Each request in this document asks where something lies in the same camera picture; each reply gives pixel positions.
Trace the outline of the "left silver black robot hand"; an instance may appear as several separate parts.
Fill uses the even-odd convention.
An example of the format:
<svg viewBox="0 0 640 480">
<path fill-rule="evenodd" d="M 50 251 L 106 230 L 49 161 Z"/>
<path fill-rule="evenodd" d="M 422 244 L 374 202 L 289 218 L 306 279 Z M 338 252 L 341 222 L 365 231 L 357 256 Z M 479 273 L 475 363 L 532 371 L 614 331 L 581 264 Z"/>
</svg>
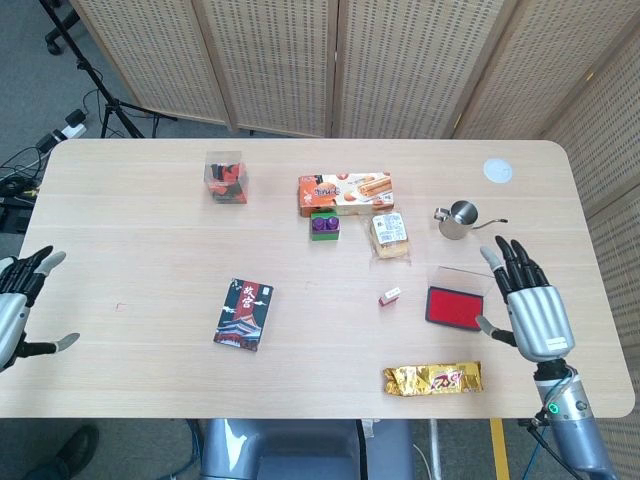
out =
<svg viewBox="0 0 640 480">
<path fill-rule="evenodd" d="M 57 354 L 80 338 L 74 332 L 52 342 L 26 341 L 31 308 L 51 271 L 65 258 L 64 251 L 53 252 L 52 246 L 46 246 L 26 258 L 1 259 L 1 371 L 18 358 Z"/>
</svg>

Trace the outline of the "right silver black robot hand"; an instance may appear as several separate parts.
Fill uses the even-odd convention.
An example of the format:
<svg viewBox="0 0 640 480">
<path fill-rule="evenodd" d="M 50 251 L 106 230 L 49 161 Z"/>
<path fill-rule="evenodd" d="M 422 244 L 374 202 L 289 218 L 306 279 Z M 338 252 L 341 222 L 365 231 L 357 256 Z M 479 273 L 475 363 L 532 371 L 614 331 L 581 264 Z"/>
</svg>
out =
<svg viewBox="0 0 640 480">
<path fill-rule="evenodd" d="M 528 361 L 565 358 L 575 339 L 559 291 L 520 242 L 500 235 L 495 241 L 500 254 L 485 246 L 480 252 L 493 273 L 512 329 L 499 329 L 482 315 L 476 324 L 491 338 L 517 348 Z"/>
</svg>

